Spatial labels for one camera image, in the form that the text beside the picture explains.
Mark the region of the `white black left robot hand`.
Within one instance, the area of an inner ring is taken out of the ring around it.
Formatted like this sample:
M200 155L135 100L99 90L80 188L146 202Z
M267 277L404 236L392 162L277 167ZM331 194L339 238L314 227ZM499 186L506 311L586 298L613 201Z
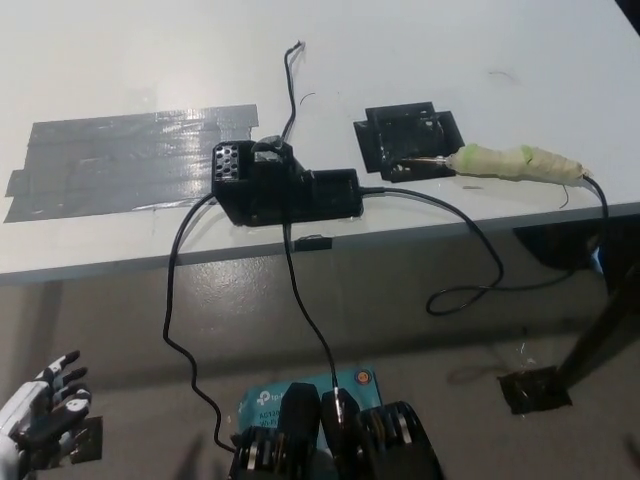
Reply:
M77 429L90 412L92 394L81 379L86 367L65 369L80 357L71 351L23 383L1 406L1 477L33 479L74 449Z

